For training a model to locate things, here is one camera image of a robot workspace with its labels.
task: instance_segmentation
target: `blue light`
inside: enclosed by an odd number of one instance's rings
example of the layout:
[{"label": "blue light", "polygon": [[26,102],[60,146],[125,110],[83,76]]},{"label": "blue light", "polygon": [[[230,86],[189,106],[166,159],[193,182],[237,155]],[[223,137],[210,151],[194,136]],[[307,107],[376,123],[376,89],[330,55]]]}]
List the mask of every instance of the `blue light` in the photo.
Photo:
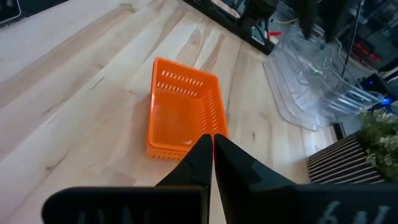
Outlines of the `blue light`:
[{"label": "blue light", "polygon": [[381,105],[389,105],[392,103],[391,101],[392,101],[391,98],[387,97],[381,101]]}]

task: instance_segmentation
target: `black and white striped fabric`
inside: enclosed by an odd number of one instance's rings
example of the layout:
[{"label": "black and white striped fabric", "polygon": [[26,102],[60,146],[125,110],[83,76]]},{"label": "black and white striped fabric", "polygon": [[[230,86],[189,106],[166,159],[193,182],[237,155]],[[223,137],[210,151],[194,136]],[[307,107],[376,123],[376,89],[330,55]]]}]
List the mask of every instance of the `black and white striped fabric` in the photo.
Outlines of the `black and white striped fabric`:
[{"label": "black and white striped fabric", "polygon": [[366,163],[357,134],[344,138],[308,158],[308,174],[314,184],[373,184],[385,180]]}]

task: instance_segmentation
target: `clear plastic container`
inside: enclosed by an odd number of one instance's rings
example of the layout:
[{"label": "clear plastic container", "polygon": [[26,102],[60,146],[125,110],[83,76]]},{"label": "clear plastic container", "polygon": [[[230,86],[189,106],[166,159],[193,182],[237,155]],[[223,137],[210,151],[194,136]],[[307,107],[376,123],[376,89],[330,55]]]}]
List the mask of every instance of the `clear plastic container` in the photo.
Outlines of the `clear plastic container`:
[{"label": "clear plastic container", "polygon": [[280,41],[264,62],[281,116],[288,122],[318,130],[359,114],[382,100],[364,91],[349,70],[338,67],[341,46],[325,44],[323,31],[313,30],[305,40],[298,26]]}]

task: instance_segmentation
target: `butcher block countertop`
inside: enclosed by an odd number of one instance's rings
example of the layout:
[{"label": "butcher block countertop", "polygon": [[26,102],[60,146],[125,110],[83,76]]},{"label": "butcher block countertop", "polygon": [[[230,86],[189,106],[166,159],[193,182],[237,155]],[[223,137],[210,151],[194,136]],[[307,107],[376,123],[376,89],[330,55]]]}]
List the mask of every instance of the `butcher block countertop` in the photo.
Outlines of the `butcher block countertop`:
[{"label": "butcher block countertop", "polygon": [[[144,154],[156,57],[216,74],[230,139],[296,183],[335,142],[283,120],[267,57],[183,1],[70,0],[0,29],[0,223],[41,223],[67,187],[153,186],[177,165]],[[215,176],[211,193],[225,223]]]}]

